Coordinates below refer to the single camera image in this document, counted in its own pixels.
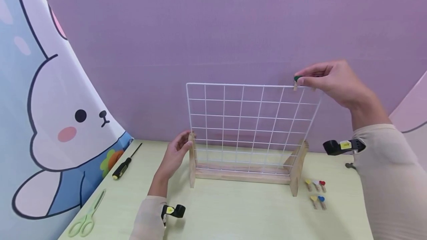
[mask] black clip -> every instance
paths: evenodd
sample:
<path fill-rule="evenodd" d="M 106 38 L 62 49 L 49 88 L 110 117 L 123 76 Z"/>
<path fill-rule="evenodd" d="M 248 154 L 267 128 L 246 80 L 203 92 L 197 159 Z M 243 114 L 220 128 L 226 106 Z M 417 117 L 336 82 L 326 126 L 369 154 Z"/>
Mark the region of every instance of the black clip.
<path fill-rule="evenodd" d="M 185 213 L 185 207 L 182 205 L 177 205 L 176 207 L 164 205 L 163 210 L 161 212 L 161 219 L 163 220 L 163 224 L 166 225 L 166 223 L 165 223 L 165 216 L 166 215 L 171 215 L 175 218 L 182 218 L 182 217 L 184 217 L 184 213 Z"/>
<path fill-rule="evenodd" d="M 323 147 L 329 156 L 337 156 L 348 151 L 359 153 L 366 148 L 366 145 L 359 139 L 351 139 L 339 143 L 336 140 L 329 140 L 323 143 Z"/>

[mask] white wire grid panel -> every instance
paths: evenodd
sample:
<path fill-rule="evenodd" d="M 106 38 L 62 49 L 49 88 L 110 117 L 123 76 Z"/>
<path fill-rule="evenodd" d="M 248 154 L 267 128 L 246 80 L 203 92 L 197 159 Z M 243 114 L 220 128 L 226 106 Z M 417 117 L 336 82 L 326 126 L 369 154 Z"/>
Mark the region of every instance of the white wire grid panel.
<path fill-rule="evenodd" d="M 196 168 L 283 175 L 323 95 L 307 87 L 219 83 L 187 83 L 186 91 Z"/>

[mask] left hand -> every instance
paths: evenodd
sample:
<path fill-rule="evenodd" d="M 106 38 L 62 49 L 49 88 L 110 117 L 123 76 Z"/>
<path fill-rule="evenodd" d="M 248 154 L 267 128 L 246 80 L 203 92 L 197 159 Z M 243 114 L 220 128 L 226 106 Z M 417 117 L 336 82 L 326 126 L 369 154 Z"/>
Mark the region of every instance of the left hand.
<path fill-rule="evenodd" d="M 193 146 L 193 142 L 188 141 L 189 133 L 189 130 L 183 131 L 168 144 L 165 156 L 156 173 L 159 178 L 169 180 L 181 166 L 185 154 Z"/>

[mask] table surface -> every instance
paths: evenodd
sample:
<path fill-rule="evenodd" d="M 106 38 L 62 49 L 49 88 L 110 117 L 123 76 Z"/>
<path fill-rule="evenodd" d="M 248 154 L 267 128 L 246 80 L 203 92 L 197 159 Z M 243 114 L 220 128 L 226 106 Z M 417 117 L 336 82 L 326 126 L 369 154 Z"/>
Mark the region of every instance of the table surface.
<path fill-rule="evenodd" d="M 131 156 L 129 169 L 120 180 L 111 177 L 115 168 Z M 95 227 L 85 240 L 127 240 L 141 201 L 163 158 L 166 142 L 134 140 L 118 163 L 95 190 L 72 223 L 87 213 L 102 189 L 107 192 L 93 215 Z M 184 218 L 168 217 L 168 240 L 370 240 L 362 186 L 350 155 L 308 153 L 297 197 L 289 186 L 242 181 L 196 179 L 189 187 L 188 154 L 169 182 L 168 205 L 186 207 Z M 327 210 L 315 210 L 304 179 L 326 181 Z M 68 228 L 59 240 L 70 239 Z"/>

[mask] wooden base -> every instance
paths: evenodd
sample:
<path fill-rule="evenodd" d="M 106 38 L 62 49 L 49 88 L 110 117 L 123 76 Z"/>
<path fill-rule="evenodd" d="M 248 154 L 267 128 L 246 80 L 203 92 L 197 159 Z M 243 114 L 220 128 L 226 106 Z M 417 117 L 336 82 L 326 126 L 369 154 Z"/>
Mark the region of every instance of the wooden base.
<path fill-rule="evenodd" d="M 189 141 L 193 141 L 193 139 L 193 134 L 191 133 Z M 249 168 L 248 165 L 235 165 L 227 162 L 222 162 L 221 164 L 197 163 L 196 165 L 197 152 L 194 144 L 189 150 L 190 187 L 194 187 L 196 178 L 289 184 L 292 195 L 297 196 L 298 182 L 301 179 L 302 166 L 307 152 L 308 142 L 301 139 L 300 146 L 292 152 L 283 166 L 279 168 L 271 168 L 269 165 L 264 165 L 264 168 L 251 165 Z M 266 169 L 271 169 L 273 173 L 277 174 L 261 173 Z"/>

